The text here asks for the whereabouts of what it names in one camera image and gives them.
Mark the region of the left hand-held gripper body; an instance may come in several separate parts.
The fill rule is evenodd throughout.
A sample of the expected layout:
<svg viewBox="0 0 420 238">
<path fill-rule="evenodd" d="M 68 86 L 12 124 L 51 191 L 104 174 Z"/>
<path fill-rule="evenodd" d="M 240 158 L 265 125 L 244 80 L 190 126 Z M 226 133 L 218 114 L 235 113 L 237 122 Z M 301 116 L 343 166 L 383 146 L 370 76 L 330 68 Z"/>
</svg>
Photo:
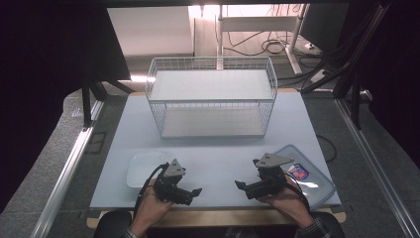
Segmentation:
<svg viewBox="0 0 420 238">
<path fill-rule="evenodd" d="M 177 184 L 184 175 L 185 170 L 177 159 L 173 159 L 170 163 L 164 164 L 162 171 L 154 183 L 154 190 L 158 199 L 161 201 L 181 203 L 182 198 L 187 195 Z"/>
</svg>

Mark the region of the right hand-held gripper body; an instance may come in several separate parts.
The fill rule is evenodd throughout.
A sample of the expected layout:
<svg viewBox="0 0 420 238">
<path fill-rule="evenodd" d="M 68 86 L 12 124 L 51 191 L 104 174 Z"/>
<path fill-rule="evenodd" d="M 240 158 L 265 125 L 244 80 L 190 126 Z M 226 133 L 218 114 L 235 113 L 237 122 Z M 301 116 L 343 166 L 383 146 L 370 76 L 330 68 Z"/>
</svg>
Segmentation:
<svg viewBox="0 0 420 238">
<path fill-rule="evenodd" d="M 289 157 L 270 153 L 265 153 L 260 159 L 254 159 L 253 163 L 261 180 L 253 183 L 251 190 L 261 190 L 263 196 L 282 191 L 286 185 L 286 178 L 281 165 L 291 162 Z"/>
</svg>

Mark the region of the white square bowl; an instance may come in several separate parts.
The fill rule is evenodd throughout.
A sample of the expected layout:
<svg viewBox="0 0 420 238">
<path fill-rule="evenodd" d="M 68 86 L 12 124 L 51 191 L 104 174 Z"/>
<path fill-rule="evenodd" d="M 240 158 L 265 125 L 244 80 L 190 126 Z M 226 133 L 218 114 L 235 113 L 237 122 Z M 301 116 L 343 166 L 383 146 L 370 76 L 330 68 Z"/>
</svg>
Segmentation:
<svg viewBox="0 0 420 238">
<path fill-rule="evenodd" d="M 128 187 L 142 187 L 154 169 L 163 164 L 161 152 L 142 152 L 136 154 L 129 162 L 126 176 Z"/>
</svg>

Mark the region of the clear lid with blue rim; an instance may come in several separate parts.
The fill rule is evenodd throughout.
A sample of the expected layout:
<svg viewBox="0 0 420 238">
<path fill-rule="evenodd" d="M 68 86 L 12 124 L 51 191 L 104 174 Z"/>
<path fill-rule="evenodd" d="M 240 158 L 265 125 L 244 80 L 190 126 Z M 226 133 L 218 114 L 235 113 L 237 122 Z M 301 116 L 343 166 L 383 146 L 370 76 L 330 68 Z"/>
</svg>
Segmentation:
<svg viewBox="0 0 420 238">
<path fill-rule="evenodd" d="M 276 154 L 290 159 L 281 168 L 299 184 L 311 209 L 332 206 L 329 200 L 336 193 L 335 185 L 300 150 L 293 145 L 287 145 Z"/>
</svg>

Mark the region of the white wire shelf rack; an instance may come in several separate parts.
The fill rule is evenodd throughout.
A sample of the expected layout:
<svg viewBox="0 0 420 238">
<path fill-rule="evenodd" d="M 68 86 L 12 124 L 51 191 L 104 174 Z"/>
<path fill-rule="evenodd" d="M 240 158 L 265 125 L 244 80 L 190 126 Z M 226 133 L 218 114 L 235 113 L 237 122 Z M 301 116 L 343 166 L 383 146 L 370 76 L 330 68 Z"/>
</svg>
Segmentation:
<svg viewBox="0 0 420 238">
<path fill-rule="evenodd" d="M 146 93 L 164 138 L 262 137 L 277 77 L 268 57 L 155 58 Z"/>
</svg>

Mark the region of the person's left hand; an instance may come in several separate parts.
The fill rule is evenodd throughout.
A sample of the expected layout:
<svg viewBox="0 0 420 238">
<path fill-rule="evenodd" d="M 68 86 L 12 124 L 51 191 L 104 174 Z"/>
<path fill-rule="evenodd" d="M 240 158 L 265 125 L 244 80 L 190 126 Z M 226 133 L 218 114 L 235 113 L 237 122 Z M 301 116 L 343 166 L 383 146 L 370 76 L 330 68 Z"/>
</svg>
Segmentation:
<svg viewBox="0 0 420 238">
<path fill-rule="evenodd" d="M 172 202 L 159 200 L 154 188 L 149 185 L 129 229 L 139 235 L 146 233 L 165 217 L 171 207 Z"/>
</svg>

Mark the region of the person's right hand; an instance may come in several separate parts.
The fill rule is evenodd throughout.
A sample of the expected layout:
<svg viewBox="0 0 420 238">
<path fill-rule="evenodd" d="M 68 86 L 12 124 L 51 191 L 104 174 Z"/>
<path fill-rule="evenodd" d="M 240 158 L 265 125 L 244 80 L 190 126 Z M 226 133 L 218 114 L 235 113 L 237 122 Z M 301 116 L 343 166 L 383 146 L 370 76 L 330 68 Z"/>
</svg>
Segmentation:
<svg viewBox="0 0 420 238">
<path fill-rule="evenodd" d="M 275 195 L 258 198 L 259 202 L 266 203 L 280 214 L 293 220 L 299 228 L 307 228 L 314 223 L 304 202 L 292 189 L 285 188 Z"/>
</svg>

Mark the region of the person's left leg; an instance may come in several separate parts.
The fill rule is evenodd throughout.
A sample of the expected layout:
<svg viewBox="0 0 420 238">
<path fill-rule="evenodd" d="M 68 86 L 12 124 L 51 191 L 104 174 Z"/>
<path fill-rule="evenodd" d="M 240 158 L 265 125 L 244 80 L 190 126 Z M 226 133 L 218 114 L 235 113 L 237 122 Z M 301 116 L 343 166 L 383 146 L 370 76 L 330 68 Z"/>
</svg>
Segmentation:
<svg viewBox="0 0 420 238">
<path fill-rule="evenodd" d="M 123 238 L 132 223 L 129 211 L 110 211 L 100 219 L 93 238 Z"/>
</svg>

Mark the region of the person's leg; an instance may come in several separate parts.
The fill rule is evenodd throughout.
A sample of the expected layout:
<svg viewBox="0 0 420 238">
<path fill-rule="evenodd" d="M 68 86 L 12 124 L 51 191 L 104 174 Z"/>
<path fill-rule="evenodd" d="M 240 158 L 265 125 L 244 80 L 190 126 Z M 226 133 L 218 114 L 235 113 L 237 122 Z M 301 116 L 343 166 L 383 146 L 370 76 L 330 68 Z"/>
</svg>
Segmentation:
<svg viewBox="0 0 420 238">
<path fill-rule="evenodd" d="M 341 224 L 336 217 L 328 212 L 314 211 L 311 213 L 313 218 L 320 218 L 325 227 L 332 233 L 334 238 L 346 238 Z"/>
<path fill-rule="evenodd" d="M 100 219 L 93 238 L 123 238 L 132 223 L 129 211 L 110 211 Z"/>
</svg>

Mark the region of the person's right leg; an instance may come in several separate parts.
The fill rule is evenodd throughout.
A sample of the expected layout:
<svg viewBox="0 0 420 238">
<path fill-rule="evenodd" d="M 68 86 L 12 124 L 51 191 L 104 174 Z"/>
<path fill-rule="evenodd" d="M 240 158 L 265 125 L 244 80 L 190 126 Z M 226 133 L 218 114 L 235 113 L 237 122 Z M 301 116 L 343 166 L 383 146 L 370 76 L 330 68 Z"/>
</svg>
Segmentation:
<svg viewBox="0 0 420 238">
<path fill-rule="evenodd" d="M 346 238 L 341 224 L 336 217 L 328 212 L 314 211 L 311 213 L 313 218 L 320 218 L 325 227 L 332 233 L 334 238 Z"/>
</svg>

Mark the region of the white power strip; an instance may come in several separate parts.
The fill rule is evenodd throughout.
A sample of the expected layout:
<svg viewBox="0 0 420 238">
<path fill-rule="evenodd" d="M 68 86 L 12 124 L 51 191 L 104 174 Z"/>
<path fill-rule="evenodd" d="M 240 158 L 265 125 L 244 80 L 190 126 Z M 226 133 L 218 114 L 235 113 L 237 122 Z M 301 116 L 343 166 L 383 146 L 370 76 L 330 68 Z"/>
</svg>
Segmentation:
<svg viewBox="0 0 420 238">
<path fill-rule="evenodd" d="M 322 79 L 324 76 L 328 74 L 328 71 L 326 69 L 320 69 L 318 72 L 316 72 L 310 79 L 312 83 L 315 83 Z"/>
</svg>

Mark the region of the black metal stand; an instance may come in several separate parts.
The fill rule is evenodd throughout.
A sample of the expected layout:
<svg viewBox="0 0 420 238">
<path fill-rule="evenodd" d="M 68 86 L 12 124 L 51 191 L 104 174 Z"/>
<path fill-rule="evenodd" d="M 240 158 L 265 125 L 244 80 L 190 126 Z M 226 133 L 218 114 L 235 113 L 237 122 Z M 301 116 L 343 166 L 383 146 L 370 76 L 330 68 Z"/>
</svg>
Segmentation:
<svg viewBox="0 0 420 238">
<path fill-rule="evenodd" d="M 354 50 L 351 55 L 348 57 L 348 60 L 335 71 L 300 90 L 302 94 L 308 94 L 319 88 L 321 85 L 338 78 L 338 82 L 333 89 L 333 96 L 336 99 L 343 99 L 349 91 L 352 92 L 350 120 L 358 130 L 361 129 L 360 93 L 362 89 L 362 82 L 359 78 L 359 70 L 361 69 L 362 58 L 367 50 L 368 44 L 371 42 L 373 35 L 382 22 L 390 5 L 390 2 L 381 3 L 380 1 L 376 1 L 372 6 L 371 11 L 367 14 L 367 19 L 364 20 L 364 25 L 361 27 L 362 35 L 359 37 L 358 34 L 355 34 L 355 38 L 358 41 L 354 46 Z"/>
<path fill-rule="evenodd" d="M 134 89 L 123 84 L 118 80 L 105 80 L 105 82 L 111 84 L 112 86 L 126 92 L 128 94 L 135 92 Z M 108 92 L 105 89 L 103 81 L 99 80 L 82 80 L 82 110 L 83 110 L 83 129 L 87 129 L 92 125 L 92 113 L 90 105 L 90 92 L 93 93 L 93 96 L 96 100 L 104 101 L 108 97 Z"/>
</svg>

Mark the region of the white cabinet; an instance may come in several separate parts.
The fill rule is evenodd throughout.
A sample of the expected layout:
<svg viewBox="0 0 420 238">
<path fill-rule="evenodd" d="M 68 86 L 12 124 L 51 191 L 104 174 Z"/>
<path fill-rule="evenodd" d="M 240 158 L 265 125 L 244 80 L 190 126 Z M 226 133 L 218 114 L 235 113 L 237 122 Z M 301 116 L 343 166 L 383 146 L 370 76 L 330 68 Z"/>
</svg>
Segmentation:
<svg viewBox="0 0 420 238">
<path fill-rule="evenodd" d="M 108 8 L 125 56 L 191 55 L 189 11 L 184 7 Z"/>
</svg>

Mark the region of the black curtain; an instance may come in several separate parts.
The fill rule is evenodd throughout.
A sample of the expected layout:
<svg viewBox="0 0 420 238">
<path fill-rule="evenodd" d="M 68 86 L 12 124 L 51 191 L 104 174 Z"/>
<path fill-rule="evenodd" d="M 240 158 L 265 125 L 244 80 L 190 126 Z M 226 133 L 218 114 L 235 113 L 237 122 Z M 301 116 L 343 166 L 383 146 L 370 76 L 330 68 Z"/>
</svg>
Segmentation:
<svg viewBox="0 0 420 238">
<path fill-rule="evenodd" d="M 89 81 L 128 77 L 105 6 L 0 0 L 0 214 L 50 138 L 64 98 Z"/>
<path fill-rule="evenodd" d="M 377 6 L 385 13 L 358 74 L 372 95 L 370 111 L 420 169 L 420 0 L 355 0 L 349 21 L 361 22 Z"/>
</svg>

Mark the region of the aluminium rail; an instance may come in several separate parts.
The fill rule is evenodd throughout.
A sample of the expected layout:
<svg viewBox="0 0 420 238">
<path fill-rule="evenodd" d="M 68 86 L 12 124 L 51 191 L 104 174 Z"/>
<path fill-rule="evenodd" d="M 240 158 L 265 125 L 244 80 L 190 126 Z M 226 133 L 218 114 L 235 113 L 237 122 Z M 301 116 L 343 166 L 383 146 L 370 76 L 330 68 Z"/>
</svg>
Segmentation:
<svg viewBox="0 0 420 238">
<path fill-rule="evenodd" d="M 63 166 L 63 169 L 61 170 L 47 204 L 43 209 L 30 238 L 48 237 L 103 105 L 103 102 L 96 101 L 90 109 L 89 113 L 91 114 L 90 119 L 92 122 L 88 127 L 83 128 L 78 134 L 78 137 L 75 140 L 72 150 Z"/>
<path fill-rule="evenodd" d="M 381 193 L 383 194 L 405 237 L 420 238 L 420 226 L 415 224 L 403 200 L 397 194 L 393 185 L 390 183 L 388 176 L 385 174 L 385 171 L 380 165 L 363 131 L 358 129 L 355 123 L 352 121 L 351 111 L 346 105 L 346 101 L 344 99 L 336 99 L 335 103 L 338 106 L 343 119 L 345 120 L 354 140 L 356 141 L 356 144 L 359 147 L 359 150 L 361 151 L 367 163 L 367 166 L 371 170 L 372 176 L 378 184 Z"/>
</svg>

